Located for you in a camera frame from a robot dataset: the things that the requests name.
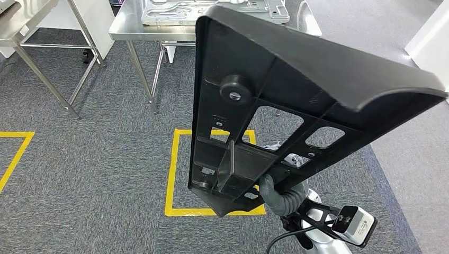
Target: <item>table caster wheel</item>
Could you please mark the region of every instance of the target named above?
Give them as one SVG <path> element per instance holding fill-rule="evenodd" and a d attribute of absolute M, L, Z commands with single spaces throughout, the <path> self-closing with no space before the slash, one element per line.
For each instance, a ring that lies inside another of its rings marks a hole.
<path fill-rule="evenodd" d="M 94 54 L 92 53 L 92 50 L 86 49 L 83 52 L 83 63 L 88 64 L 92 61 L 94 58 Z"/>

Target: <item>screw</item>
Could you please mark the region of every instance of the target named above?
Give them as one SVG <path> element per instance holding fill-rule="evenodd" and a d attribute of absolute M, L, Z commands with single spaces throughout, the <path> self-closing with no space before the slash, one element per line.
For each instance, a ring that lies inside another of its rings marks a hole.
<path fill-rule="evenodd" d="M 241 99 L 241 95 L 236 92 L 232 92 L 229 94 L 229 98 L 233 99 L 234 101 L 238 101 Z"/>

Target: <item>black plastic panel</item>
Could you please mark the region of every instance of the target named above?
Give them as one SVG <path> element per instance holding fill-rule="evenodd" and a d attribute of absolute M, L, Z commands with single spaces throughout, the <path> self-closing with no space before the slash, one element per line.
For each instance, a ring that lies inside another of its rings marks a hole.
<path fill-rule="evenodd" d="M 261 175 L 282 192 L 446 97 L 433 74 L 220 6 L 198 20 L 196 37 L 188 187 L 219 216 L 261 205 L 244 196 Z M 260 106 L 304 119 L 278 151 L 241 139 Z M 327 148 L 306 144 L 327 126 L 345 135 Z M 230 132 L 226 143 L 210 138 L 213 127 Z M 281 163 L 290 153 L 310 160 L 299 169 Z"/>

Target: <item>white wall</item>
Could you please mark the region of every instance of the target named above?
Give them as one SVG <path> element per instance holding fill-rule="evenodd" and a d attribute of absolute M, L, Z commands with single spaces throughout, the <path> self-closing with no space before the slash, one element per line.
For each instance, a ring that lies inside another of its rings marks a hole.
<path fill-rule="evenodd" d="M 405 47 L 416 65 L 435 73 L 449 91 L 449 0 L 444 0 Z"/>

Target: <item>metal tray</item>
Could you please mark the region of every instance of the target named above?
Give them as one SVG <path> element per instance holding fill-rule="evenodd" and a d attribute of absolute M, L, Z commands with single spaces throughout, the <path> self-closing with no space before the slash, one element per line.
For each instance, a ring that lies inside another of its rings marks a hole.
<path fill-rule="evenodd" d="M 142 15 L 144 25 L 170 26 L 192 25 L 209 7 L 221 5 L 275 24 L 290 20 L 282 0 L 218 0 L 218 1 L 174 1 L 148 0 Z"/>

